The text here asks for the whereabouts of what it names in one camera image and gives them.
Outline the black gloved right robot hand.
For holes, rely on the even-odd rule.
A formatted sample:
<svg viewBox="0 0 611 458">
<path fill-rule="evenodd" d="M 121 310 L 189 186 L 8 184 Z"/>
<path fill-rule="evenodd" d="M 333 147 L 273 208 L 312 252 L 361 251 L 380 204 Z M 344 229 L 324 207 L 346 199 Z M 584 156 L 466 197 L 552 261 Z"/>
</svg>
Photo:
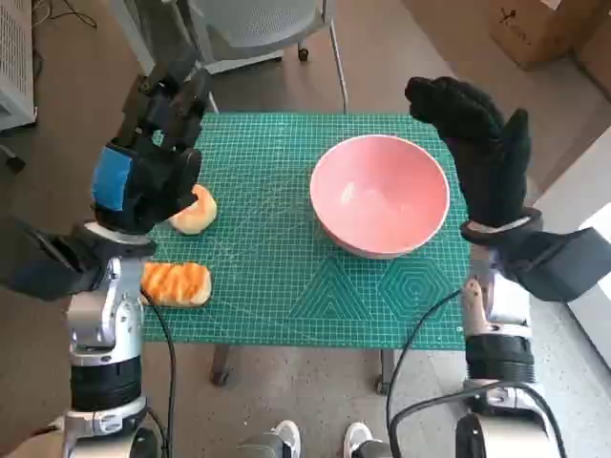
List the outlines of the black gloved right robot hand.
<svg viewBox="0 0 611 458">
<path fill-rule="evenodd" d="M 411 116 L 432 125 L 452 154 L 469 220 L 499 228 L 524 218 L 528 113 L 506 119 L 488 94 L 449 76 L 412 77 L 405 97 Z"/>
</svg>

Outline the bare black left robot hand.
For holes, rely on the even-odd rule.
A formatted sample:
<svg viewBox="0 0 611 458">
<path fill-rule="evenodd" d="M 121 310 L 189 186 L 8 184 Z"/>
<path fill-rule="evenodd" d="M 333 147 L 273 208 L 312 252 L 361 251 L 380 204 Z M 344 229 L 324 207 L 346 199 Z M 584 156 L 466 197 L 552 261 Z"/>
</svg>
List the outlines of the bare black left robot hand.
<svg viewBox="0 0 611 458">
<path fill-rule="evenodd" d="M 210 74 L 197 68 L 186 45 L 134 81 L 123 120 L 104 146 L 92 183 L 96 221 L 111 230 L 145 235 L 193 204 L 200 174 L 196 148 L 208 106 Z"/>
</svg>

